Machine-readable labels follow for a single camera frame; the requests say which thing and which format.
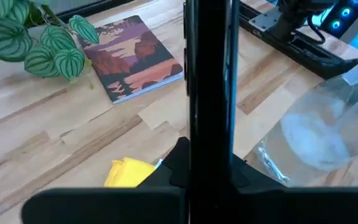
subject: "black cable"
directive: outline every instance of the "black cable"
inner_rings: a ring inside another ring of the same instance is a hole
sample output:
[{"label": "black cable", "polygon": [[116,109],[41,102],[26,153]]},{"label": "black cable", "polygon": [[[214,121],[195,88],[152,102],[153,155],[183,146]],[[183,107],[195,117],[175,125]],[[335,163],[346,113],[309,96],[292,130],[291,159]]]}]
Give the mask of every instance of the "black cable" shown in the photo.
[{"label": "black cable", "polygon": [[326,41],[325,36],[317,29],[317,27],[313,24],[313,15],[308,16],[308,25],[310,26],[310,29],[312,29],[319,37],[321,40],[314,40],[311,38],[311,40],[313,40],[314,44],[323,44]]}]

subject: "light wood grain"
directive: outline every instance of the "light wood grain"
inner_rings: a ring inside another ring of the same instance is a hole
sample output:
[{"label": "light wood grain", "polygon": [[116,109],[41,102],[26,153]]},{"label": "light wood grain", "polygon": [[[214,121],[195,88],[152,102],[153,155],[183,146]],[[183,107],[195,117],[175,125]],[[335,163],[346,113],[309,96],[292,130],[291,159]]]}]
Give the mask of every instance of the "light wood grain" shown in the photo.
[{"label": "light wood grain", "polygon": [[[88,19],[101,26],[137,14],[183,64],[182,2],[135,1]],[[262,0],[245,2],[260,11],[272,8]],[[358,57],[358,50],[329,35],[324,47]],[[69,85],[33,77],[22,66],[0,61],[0,223],[20,223],[23,201],[39,190],[103,186],[113,159],[155,162],[186,134],[183,80],[113,106],[94,71]],[[244,30],[238,76],[234,152],[240,157],[322,81]],[[314,183],[341,184],[358,185],[358,160]]]}]

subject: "clear glass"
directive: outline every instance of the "clear glass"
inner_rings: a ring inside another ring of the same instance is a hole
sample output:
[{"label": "clear glass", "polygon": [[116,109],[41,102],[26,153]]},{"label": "clear glass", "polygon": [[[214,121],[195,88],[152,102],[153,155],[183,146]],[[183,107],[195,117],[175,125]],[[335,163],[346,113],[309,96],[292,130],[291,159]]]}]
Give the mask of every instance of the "clear glass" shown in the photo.
[{"label": "clear glass", "polygon": [[254,167],[289,187],[306,186],[346,166],[358,156],[358,84],[336,77],[316,86],[252,152]]}]

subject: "illustrated book cover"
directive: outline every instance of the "illustrated book cover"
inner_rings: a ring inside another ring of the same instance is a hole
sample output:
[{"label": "illustrated book cover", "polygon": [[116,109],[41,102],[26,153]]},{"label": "illustrated book cover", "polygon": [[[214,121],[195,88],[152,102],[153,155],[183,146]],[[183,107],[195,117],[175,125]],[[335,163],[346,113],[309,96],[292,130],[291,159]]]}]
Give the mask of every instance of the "illustrated book cover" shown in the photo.
[{"label": "illustrated book cover", "polygon": [[78,38],[113,103],[173,82],[183,68],[139,16],[96,28],[99,44]]}]

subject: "black bracket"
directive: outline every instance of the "black bracket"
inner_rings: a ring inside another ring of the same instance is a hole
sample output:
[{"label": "black bracket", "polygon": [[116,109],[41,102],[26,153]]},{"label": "black bracket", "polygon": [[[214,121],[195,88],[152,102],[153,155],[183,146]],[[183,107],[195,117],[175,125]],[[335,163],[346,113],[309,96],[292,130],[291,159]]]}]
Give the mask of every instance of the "black bracket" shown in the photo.
[{"label": "black bracket", "polygon": [[313,44],[311,37],[299,31],[293,32],[293,41],[284,43],[276,39],[269,31],[262,32],[252,26],[249,21],[261,12],[240,3],[240,27],[271,45],[276,50],[298,62],[316,75],[327,80],[343,74],[358,64],[358,58],[344,60],[328,50]]}]

